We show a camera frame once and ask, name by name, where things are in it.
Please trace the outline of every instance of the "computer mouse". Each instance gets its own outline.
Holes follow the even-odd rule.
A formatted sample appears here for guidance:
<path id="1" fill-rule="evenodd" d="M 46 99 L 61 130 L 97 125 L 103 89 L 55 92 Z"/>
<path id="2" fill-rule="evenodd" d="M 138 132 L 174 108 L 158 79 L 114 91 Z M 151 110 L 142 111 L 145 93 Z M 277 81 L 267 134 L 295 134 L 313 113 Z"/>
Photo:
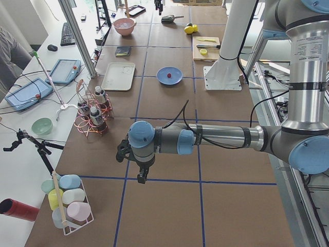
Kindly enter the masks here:
<path id="1" fill-rule="evenodd" d="M 58 48 L 55 45 L 48 45 L 47 49 L 51 51 L 57 51 Z"/>

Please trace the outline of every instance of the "black keyboard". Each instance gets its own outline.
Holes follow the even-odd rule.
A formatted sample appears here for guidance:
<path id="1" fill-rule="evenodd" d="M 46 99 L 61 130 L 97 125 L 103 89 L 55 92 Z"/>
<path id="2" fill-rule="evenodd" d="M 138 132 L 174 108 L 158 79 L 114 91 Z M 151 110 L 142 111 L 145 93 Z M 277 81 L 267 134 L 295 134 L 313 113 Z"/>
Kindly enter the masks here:
<path id="1" fill-rule="evenodd" d="M 75 40 L 72 30 L 67 22 L 63 24 L 61 46 L 74 45 Z"/>

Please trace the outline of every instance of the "white tray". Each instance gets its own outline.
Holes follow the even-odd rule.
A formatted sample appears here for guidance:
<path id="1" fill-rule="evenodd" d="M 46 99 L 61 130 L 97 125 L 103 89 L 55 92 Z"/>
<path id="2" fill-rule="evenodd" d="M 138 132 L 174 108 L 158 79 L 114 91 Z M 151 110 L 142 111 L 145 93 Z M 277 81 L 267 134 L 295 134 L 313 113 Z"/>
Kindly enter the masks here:
<path id="1" fill-rule="evenodd" d="M 128 91 L 132 87 L 134 72 L 134 63 L 110 63 L 102 82 L 102 88 L 112 91 Z"/>

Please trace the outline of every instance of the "black tripod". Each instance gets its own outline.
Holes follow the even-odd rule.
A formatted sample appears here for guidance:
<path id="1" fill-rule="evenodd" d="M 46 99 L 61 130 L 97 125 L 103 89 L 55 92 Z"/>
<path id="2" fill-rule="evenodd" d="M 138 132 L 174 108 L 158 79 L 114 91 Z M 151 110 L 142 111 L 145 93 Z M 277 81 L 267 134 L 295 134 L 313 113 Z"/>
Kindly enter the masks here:
<path id="1" fill-rule="evenodd" d="M 53 167 L 51 166 L 48 158 L 47 158 L 47 154 L 51 155 L 51 152 L 46 148 L 46 147 L 51 147 L 51 148 L 57 148 L 57 149 L 64 149 L 64 146 L 61 145 L 57 145 L 57 144 L 53 144 L 53 143 L 49 143 L 45 140 L 43 140 L 41 143 L 39 141 L 37 141 L 33 136 L 28 135 L 28 133 L 26 132 L 26 130 L 19 130 L 18 132 L 16 132 L 17 138 L 18 140 L 14 141 L 11 144 L 10 148 L 4 148 L 5 152 L 11 152 L 13 151 L 15 148 L 17 148 L 20 144 L 22 144 L 22 139 L 27 138 L 30 142 L 35 144 L 35 147 L 38 149 L 38 153 L 40 155 L 40 157 L 42 158 L 43 162 L 45 163 L 48 171 L 50 172 L 50 175 L 52 175 L 53 172 Z"/>

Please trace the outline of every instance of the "white desk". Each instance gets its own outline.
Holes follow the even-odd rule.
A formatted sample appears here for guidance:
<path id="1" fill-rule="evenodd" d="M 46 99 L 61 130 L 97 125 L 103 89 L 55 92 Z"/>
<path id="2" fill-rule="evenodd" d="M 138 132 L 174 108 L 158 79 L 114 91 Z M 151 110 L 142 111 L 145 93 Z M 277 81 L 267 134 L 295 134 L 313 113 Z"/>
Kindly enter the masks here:
<path id="1" fill-rule="evenodd" d="M 88 35 L 91 29 L 84 23 L 80 23 L 80 27 L 82 28 L 81 31 L 84 37 L 87 37 L 85 42 L 91 55 L 94 48 L 96 48 L 93 35 Z M 54 27 L 54 31 L 49 35 L 38 51 L 38 55 L 47 70 L 52 69 L 58 59 L 80 59 L 82 64 L 84 64 L 76 45 L 60 46 L 61 31 L 62 24 L 59 23 L 58 26 Z M 58 51 L 48 51 L 47 46 L 49 44 L 56 45 Z M 23 73 L 26 74 L 39 70 L 42 69 L 36 58 L 33 58 Z M 28 77 L 30 79 L 37 77 L 42 79 L 46 78 L 44 73 L 32 74 Z M 77 80 L 79 79 L 84 79 L 85 83 L 89 83 L 90 77 L 86 68 L 77 77 Z M 16 84 L 24 85 L 27 82 L 28 80 L 22 77 L 17 80 Z M 64 102 L 67 102 L 76 93 L 76 83 L 72 82 L 70 85 L 59 90 L 59 92 Z M 47 96 L 46 99 L 59 101 L 55 93 Z M 70 103 L 77 104 L 77 97 L 75 96 Z M 0 108 L 8 106 L 10 105 L 5 100 L 0 103 Z M 60 113 L 60 120 L 56 122 L 56 111 L 59 108 L 59 104 L 44 100 L 33 105 L 26 111 L 0 115 L 3 118 L 1 123 L 16 131 L 18 131 L 19 128 L 22 130 L 25 129 L 35 138 L 66 141 L 76 117 L 77 110 L 75 108 L 69 108 L 62 111 Z M 13 111 L 13 108 L 0 110 L 0 113 L 10 111 Z M 31 130 L 34 121 L 41 117 L 48 117 L 53 122 L 53 130 L 49 135 L 37 136 Z M 14 151 L 4 152 L 3 147 L 10 147 L 11 143 L 15 140 L 17 140 L 17 137 L 13 131 L 0 126 L 0 201 L 6 198 L 12 198 L 39 208 L 45 196 L 40 189 L 40 185 L 44 180 L 50 178 L 49 171 L 41 160 L 34 144 L 27 139 L 23 139 L 23 144 L 19 145 Z M 56 168 L 62 150 L 54 148 L 49 148 L 49 150 L 52 152 L 52 155 L 48 155 L 48 159 L 53 168 Z M 33 222 L 4 215 L 0 215 L 0 222 L 0 246 L 24 246 L 32 229 Z"/>

